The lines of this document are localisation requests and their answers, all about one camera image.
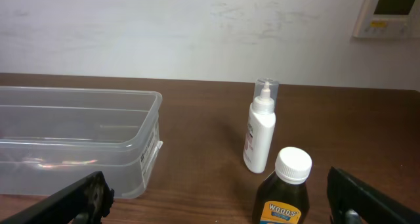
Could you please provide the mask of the white calamine lotion bottle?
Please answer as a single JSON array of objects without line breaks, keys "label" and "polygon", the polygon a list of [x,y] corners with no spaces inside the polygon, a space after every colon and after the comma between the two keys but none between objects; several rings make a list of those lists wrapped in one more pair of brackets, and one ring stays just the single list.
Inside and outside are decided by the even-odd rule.
[{"label": "white calamine lotion bottle", "polygon": [[243,160],[253,173],[262,173],[266,167],[276,124],[278,87],[279,82],[269,78],[260,78],[255,83],[243,149]]}]

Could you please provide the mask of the dark brown syrup bottle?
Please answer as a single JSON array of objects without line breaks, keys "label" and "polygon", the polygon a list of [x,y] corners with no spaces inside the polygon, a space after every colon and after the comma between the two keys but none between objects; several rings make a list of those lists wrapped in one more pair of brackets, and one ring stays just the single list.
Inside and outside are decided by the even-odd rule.
[{"label": "dark brown syrup bottle", "polygon": [[302,224],[310,209],[306,180],[311,169],[307,152],[292,146],[281,149],[274,171],[257,190],[252,222]]}]

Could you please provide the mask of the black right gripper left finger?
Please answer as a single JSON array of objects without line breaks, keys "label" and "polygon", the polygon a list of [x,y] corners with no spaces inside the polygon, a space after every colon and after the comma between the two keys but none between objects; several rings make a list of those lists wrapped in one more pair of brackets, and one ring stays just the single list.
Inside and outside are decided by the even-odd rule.
[{"label": "black right gripper left finger", "polygon": [[101,224],[113,203],[114,189],[108,186],[104,174],[96,171],[1,224]]}]

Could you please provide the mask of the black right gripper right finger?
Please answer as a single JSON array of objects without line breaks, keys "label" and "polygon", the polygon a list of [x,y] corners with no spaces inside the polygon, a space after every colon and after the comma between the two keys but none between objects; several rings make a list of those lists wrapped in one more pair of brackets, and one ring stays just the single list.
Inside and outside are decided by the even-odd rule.
[{"label": "black right gripper right finger", "polygon": [[333,224],[419,222],[419,213],[339,168],[329,170],[327,198]]}]

